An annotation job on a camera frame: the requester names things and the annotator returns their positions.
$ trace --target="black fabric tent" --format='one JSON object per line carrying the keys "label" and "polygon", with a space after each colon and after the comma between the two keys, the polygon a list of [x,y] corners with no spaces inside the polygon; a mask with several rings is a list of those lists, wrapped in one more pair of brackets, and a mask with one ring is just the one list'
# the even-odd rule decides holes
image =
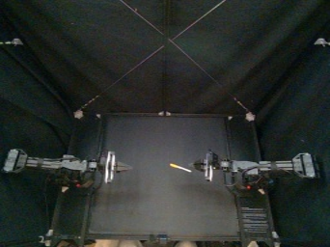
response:
{"label": "black fabric tent", "polygon": [[[279,234],[287,242],[329,244],[330,47],[314,45],[330,39],[327,1],[1,0],[0,7],[0,41],[23,41],[0,45],[1,163],[12,148],[61,156],[79,109],[251,111],[263,158],[307,151],[322,168],[318,182],[285,180],[273,194]],[[0,242],[45,231],[45,217],[12,216],[45,215],[44,178],[31,179],[16,181],[36,184],[28,198],[1,176]],[[31,228],[17,229],[20,222]]]}

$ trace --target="yellow pencil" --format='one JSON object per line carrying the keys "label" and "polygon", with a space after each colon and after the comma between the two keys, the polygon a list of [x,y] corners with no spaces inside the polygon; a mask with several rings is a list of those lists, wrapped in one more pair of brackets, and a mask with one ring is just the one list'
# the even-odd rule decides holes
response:
{"label": "yellow pencil", "polygon": [[182,166],[178,166],[178,165],[175,165],[175,164],[172,164],[172,163],[170,163],[170,167],[178,168],[178,169],[180,169],[180,170],[183,170],[183,171],[191,173],[191,170],[190,170],[190,169],[186,169],[186,168],[183,168]]}

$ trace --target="support wire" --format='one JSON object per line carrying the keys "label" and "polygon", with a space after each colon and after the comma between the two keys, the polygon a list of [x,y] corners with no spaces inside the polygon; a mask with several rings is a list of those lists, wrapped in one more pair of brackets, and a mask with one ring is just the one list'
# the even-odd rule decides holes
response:
{"label": "support wire", "polygon": [[[124,0],[119,0],[127,7],[128,9],[144,20],[144,22],[156,30],[156,32],[159,34],[162,34],[163,36],[166,35],[159,28],[147,20],[147,18],[138,12],[138,10],[135,8],[132,8],[130,6],[130,4],[124,1]],[[168,37],[164,37],[168,42],[179,49],[179,51],[184,54],[184,56],[190,59],[190,61],[195,64],[195,66],[202,70],[202,72],[207,75],[207,77],[212,80],[212,82],[216,83],[218,86],[224,87],[226,85],[219,82],[212,76],[211,74],[206,71],[206,69],[200,66],[200,64],[192,59],[192,57],[187,54],[187,52],[184,52],[184,50],[180,48],[180,46],[174,42],[224,3],[227,0],[220,1],[211,9],[208,12],[206,12],[200,18],[198,18],[184,29],[183,31],[172,38],[170,39]],[[159,53],[159,51],[162,49],[166,48],[166,43],[159,47],[159,49],[156,51],[154,51],[151,53],[151,55],[104,89],[104,91],[96,95],[81,107],[79,110],[83,110],[84,108],[87,108],[87,106],[124,79],[124,77],[135,70],[138,69],[144,62],[154,57],[155,54]],[[248,108],[242,104],[242,102],[238,100],[238,98],[228,92],[224,92],[235,101],[235,103],[243,108],[243,110],[246,112],[250,112]]]}

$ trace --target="black cloth backdrop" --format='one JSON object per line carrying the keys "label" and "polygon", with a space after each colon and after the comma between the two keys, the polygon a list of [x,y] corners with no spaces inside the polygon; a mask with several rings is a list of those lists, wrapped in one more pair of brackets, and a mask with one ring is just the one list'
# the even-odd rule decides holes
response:
{"label": "black cloth backdrop", "polygon": [[[278,1],[248,1],[253,8],[244,5],[244,12],[239,1],[228,2],[234,5],[219,9],[178,43],[257,113],[263,158],[290,159],[301,151],[317,155],[322,179],[281,180],[271,199],[283,240],[327,246],[330,48],[313,42],[319,37],[329,40],[330,5],[327,1],[285,1],[277,7]],[[59,157],[69,143],[73,110],[158,48],[162,37],[123,6],[119,15],[127,21],[116,15],[110,15],[110,21],[106,14],[119,5],[104,1],[107,8],[88,1],[77,5],[61,1],[55,5],[49,1],[0,3],[1,41],[16,37],[24,41],[24,46],[0,46],[0,161],[13,148],[32,156]],[[162,27],[162,3],[130,3]],[[190,2],[192,8],[186,8],[187,3],[178,1],[172,6],[172,35],[216,3]],[[132,29],[140,33],[130,35]],[[120,30],[126,30],[124,35],[118,35]],[[171,48],[167,56],[172,73],[164,92],[159,54],[90,110],[156,113],[167,104],[168,111],[179,113],[243,113],[184,55]],[[44,175],[1,175],[0,242],[35,239],[45,233],[44,179]]]}

